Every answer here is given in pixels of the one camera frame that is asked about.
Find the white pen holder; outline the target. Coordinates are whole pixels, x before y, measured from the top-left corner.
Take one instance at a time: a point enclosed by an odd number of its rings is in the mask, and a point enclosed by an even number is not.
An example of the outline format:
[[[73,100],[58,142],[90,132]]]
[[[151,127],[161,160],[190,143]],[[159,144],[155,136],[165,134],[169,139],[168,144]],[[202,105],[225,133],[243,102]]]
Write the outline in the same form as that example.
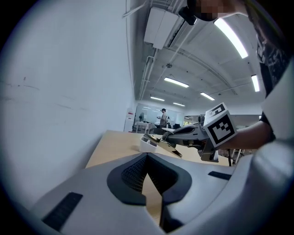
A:
[[[155,153],[156,149],[157,149],[157,144],[153,143],[147,137],[143,136],[140,139],[140,146],[139,146],[139,151],[140,152],[142,152],[142,153],[144,153],[144,152]]]

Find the white ceiling pipes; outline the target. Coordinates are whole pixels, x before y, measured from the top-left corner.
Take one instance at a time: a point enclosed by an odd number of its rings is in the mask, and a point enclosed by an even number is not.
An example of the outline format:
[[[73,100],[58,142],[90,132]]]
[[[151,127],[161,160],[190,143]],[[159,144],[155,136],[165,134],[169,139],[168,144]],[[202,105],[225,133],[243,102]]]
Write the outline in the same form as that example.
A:
[[[146,61],[146,66],[144,68],[143,77],[142,77],[142,83],[140,86],[140,92],[138,99],[141,100],[144,96],[145,90],[147,88],[147,84],[149,82],[151,72],[154,67],[154,63],[156,61],[157,55],[158,55],[159,49],[156,49],[153,56],[148,56]]]

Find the person's right forearm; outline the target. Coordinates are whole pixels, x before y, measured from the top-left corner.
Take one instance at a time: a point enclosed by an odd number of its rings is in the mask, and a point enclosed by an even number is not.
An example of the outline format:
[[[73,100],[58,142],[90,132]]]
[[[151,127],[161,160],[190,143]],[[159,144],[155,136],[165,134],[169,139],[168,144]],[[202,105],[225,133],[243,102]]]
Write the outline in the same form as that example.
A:
[[[237,130],[237,134],[219,149],[251,149],[256,150],[273,141],[275,135],[269,124],[259,121],[252,126]]]

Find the white ceiling air conditioner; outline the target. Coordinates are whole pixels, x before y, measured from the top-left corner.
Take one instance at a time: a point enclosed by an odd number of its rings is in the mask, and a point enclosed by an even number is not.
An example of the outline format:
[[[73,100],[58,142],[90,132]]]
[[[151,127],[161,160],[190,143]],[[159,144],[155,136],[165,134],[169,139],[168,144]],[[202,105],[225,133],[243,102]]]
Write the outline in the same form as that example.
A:
[[[161,8],[152,7],[149,13],[144,42],[155,49],[163,49],[179,16]]]

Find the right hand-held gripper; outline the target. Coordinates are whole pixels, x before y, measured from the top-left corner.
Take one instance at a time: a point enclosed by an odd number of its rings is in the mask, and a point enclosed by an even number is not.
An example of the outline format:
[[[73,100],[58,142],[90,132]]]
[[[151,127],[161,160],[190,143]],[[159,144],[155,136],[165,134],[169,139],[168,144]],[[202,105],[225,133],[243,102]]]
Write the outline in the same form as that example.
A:
[[[225,103],[209,109],[198,117],[198,124],[180,127],[171,133],[165,133],[162,141],[170,144],[200,144],[198,153],[202,161],[218,162],[217,148],[237,134]]]

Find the table with white cloth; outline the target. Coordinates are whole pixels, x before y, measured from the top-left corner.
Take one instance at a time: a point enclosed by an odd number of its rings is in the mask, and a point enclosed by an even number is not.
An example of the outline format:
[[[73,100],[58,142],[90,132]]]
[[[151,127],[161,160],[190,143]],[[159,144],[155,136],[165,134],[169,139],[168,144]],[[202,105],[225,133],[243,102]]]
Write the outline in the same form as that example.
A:
[[[135,123],[135,126],[136,126],[136,133],[138,133],[138,130],[140,127],[143,127],[143,129],[145,130],[145,134],[146,133],[150,133],[150,129],[152,127],[152,124],[151,123],[146,123],[146,122],[136,122]]]

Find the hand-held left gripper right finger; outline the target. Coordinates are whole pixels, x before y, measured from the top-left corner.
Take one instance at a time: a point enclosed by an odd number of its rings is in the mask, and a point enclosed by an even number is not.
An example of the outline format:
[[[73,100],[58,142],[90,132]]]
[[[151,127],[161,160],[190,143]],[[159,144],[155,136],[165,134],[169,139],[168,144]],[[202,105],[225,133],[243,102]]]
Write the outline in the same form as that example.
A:
[[[237,207],[250,164],[250,157],[229,167],[149,153],[148,174],[162,207],[160,225],[148,226],[147,235],[239,235]]]

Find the person's black printed shirt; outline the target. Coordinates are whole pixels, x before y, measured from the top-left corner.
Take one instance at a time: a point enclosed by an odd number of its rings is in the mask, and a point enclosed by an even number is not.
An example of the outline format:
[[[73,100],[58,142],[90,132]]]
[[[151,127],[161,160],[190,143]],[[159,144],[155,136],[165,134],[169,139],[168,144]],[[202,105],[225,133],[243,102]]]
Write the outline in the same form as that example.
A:
[[[244,0],[244,3],[256,31],[256,55],[266,95],[269,95],[288,67],[290,49],[278,25],[263,6],[257,0]]]

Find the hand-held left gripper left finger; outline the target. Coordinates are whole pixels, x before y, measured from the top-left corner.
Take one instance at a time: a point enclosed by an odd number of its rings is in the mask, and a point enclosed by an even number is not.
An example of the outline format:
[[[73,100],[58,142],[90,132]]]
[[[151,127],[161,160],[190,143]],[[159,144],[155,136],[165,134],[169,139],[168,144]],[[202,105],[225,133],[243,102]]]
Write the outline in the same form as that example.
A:
[[[44,235],[165,235],[142,193],[148,155],[135,154],[86,168],[32,207]]]

